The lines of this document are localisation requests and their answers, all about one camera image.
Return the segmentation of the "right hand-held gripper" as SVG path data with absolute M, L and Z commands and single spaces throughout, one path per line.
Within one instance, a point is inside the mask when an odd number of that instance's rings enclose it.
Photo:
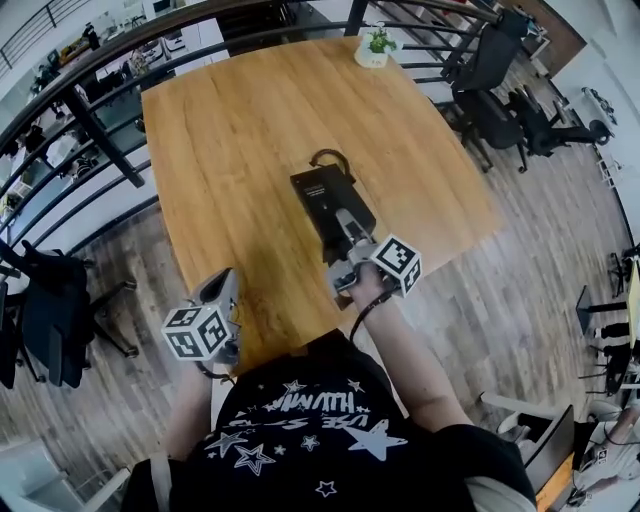
M 395 235 L 389 235 L 382 243 L 375 242 L 345 208 L 338 209 L 335 217 L 339 226 L 336 250 L 346 255 L 340 256 L 327 271 L 333 298 L 344 298 L 344 292 L 359 282 L 360 267 L 365 263 L 377 267 L 388 290 L 406 297 L 422 277 L 421 253 Z

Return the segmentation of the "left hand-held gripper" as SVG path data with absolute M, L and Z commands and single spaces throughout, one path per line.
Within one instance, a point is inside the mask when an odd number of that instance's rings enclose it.
M 189 299 L 171 309 L 161 334 L 180 361 L 235 366 L 239 361 L 238 280 L 232 267 L 200 283 Z

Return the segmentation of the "person's right hand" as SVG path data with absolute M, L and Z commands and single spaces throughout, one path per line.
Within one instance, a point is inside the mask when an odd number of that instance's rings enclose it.
M 371 262 L 365 262 L 358 267 L 357 282 L 348 289 L 358 311 L 386 292 L 386 284 L 381 277 L 379 268 Z

